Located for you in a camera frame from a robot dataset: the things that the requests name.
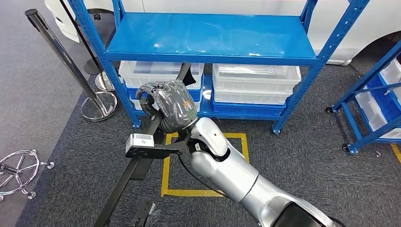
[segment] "shelf post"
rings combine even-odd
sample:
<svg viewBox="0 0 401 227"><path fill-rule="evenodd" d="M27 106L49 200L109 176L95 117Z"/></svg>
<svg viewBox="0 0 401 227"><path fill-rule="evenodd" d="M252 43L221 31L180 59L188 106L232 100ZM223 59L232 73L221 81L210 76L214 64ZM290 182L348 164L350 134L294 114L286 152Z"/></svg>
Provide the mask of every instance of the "shelf post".
<svg viewBox="0 0 401 227"><path fill-rule="evenodd" d="M120 79L118 78L117 72L115 71L112 62L104 57L105 46L103 45L99 33L97 32L95 25L93 24L87 12L83 0L68 0L68 2L75 13L75 16L77 17L78 22L81 25L85 36L87 37L87 40L95 51L100 61L100 64L103 66L103 69L106 72L110 82L113 84L114 89L117 92L117 95L120 98L121 103L124 106L129 118L131 119L134 127L138 128L140 126L140 121L134 113L135 110L132 106L132 103L128 98L127 93L125 92L124 87L120 82Z"/></svg>
<svg viewBox="0 0 401 227"><path fill-rule="evenodd" d="M120 1L119 0L112 0L113 4L113 11L114 11L114 22L115 22L115 29L117 30L118 26L121 22L121 14L120 14Z"/></svg>
<svg viewBox="0 0 401 227"><path fill-rule="evenodd" d="M337 46L340 44L351 26L355 23L356 19L359 17L368 2L369 0L354 0L348 5L344 15L342 15L334 31L317 56L319 59L318 63L309 68L308 73L304 76L304 78L302 78L302 81L298 85L298 88L295 90L294 94L287 99L287 107L284 109L283 113L281 113L283 118L279 121L276 121L273 125L273 132L275 134L280 133L281 127L285 121L291 115L292 111L295 109L298 102L311 86L314 79L319 75L326 62L336 50Z"/></svg>
<svg viewBox="0 0 401 227"><path fill-rule="evenodd" d="M299 17L306 33L308 33L309 25L311 24L312 19L312 12L316 6L316 3L317 0L308 0L304 6L304 9L302 10L301 16Z"/></svg>
<svg viewBox="0 0 401 227"><path fill-rule="evenodd" d="M348 103L355 96L355 93L361 89L380 71L385 69L393 59L395 59L401 53L401 41L399 41L391 50L383 56L376 65L365 74L345 95L333 105L333 111L336 112L341 108L341 103Z"/></svg>

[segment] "stanchion post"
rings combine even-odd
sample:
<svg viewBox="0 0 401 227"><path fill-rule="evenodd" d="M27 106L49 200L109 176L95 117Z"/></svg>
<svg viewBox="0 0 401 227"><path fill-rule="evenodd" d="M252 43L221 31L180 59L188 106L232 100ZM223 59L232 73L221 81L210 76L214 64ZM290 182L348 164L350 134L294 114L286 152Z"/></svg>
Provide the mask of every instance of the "stanchion post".
<svg viewBox="0 0 401 227"><path fill-rule="evenodd" d="M68 55L67 51L61 45L53 31L51 31L42 15L40 15L36 9L27 10L25 15L40 35L51 46L54 52L59 56L61 61L88 95L89 98L85 100L81 107L81 112L84 117L90 121L101 121L110 117L117 107L116 96L110 92L103 91L95 93L92 90L84 75L82 75L72 58Z"/></svg>

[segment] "plastic bin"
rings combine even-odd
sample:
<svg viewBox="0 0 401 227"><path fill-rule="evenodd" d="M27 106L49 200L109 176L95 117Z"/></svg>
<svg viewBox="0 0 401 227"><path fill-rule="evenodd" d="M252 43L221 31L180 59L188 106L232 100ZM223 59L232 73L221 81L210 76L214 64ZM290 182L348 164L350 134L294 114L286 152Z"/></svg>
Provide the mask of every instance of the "plastic bin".
<svg viewBox="0 0 401 227"><path fill-rule="evenodd" d="M134 96L130 96L130 100L134 104L136 110L142 110L142 107L140 106L140 102L139 102L138 99L135 99ZM202 100L200 100L198 102L195 102L195 106L196 106L196 111L197 112L199 112L199 110L201 109L201 101ZM159 107L158 107L158 105L156 103L153 104L153 107L155 109L159 110Z"/></svg>
<svg viewBox="0 0 401 227"><path fill-rule="evenodd" d="M380 72L386 84L395 84L401 82L401 64L394 59L384 70ZM401 87L393 88L397 99L401 99Z"/></svg>
<svg viewBox="0 0 401 227"><path fill-rule="evenodd" d="M382 114L379 104L376 102L376 100L374 99L374 97L370 92L360 93L357 96L355 96L355 98L359 106L365 113L369 126L373 131L380 129L385 124L387 124L387 120ZM390 132L384 134L380 138L401 139L401 128L395 128Z"/></svg>
<svg viewBox="0 0 401 227"><path fill-rule="evenodd" d="M217 103L284 105L286 99L292 95L292 92L244 93L240 91L215 90L214 95L214 101Z"/></svg>
<svg viewBox="0 0 401 227"><path fill-rule="evenodd" d="M258 105L258 104L219 103L214 100L213 96L214 94L212 95L213 112L219 114L280 116L281 112L284 110L284 108L286 108L286 104Z"/></svg>
<svg viewBox="0 0 401 227"><path fill-rule="evenodd" d="M292 94L301 81L298 66L213 64L216 91L284 92Z"/></svg>
<svg viewBox="0 0 401 227"><path fill-rule="evenodd" d="M367 87L369 88L385 85L386 82L380 74L374 76L367 83ZM401 115L401 105L393 91L388 92L387 89L379 89L371 91L371 94L376 102L379 104L381 112L386 118L386 121L389 122L392 119Z"/></svg>
<svg viewBox="0 0 401 227"><path fill-rule="evenodd" d="M387 120L383 116L380 106L377 104L370 92L360 93L355 96L355 99L365 113L370 128L373 131L380 129L382 126L387 124Z"/></svg>
<svg viewBox="0 0 401 227"><path fill-rule="evenodd" d="M118 73L124 79L126 87L139 88L151 81L176 79L181 65L180 62L121 61ZM193 63L191 65L191 73L196 83L188 85L188 89L201 89L204 66L204 63Z"/></svg>

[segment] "shelf top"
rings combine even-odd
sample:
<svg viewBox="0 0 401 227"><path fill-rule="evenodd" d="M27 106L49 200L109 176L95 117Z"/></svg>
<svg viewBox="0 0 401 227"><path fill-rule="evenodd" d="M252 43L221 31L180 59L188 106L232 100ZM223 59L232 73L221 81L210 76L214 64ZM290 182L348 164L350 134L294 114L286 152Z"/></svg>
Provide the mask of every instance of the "shelf top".
<svg viewBox="0 0 401 227"><path fill-rule="evenodd" d="M244 63L317 60L298 16L126 13L106 56Z"/></svg>

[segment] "chrome chair base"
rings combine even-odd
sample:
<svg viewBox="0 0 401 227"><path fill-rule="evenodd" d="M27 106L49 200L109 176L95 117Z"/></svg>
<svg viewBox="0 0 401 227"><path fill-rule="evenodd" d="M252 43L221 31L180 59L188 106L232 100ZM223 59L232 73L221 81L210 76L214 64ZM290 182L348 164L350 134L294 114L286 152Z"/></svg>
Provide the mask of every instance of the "chrome chair base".
<svg viewBox="0 0 401 227"><path fill-rule="evenodd" d="M35 161L35 164L27 166L27 167L22 167L22 164L24 162L26 155L31 156L31 158L33 158L33 160ZM6 161L14 156L20 156L17 166L7 165ZM54 167L54 162L50 162L50 163L40 162L39 156L37 155L37 151L34 149L33 150L16 151L14 153L11 153L7 157L3 158L0 161L0 175L9 175L9 176L3 183L0 184L0 202L2 202L4 200L4 195L10 195L17 191L21 191L24 195L26 195L28 197L29 200L32 200L33 198L35 198L36 193L28 192L27 190L25 190L25 187L29 183L31 183L33 181L33 179L36 177L40 166L47 166L48 169L52 169ZM32 170L32 169L34 171L31 174L29 180L26 182L22 182L21 175L24 172ZM2 188L4 189L6 187L6 185L13 179L15 179L17 181L18 187L13 190L8 189L8 191L2 191Z"/></svg>

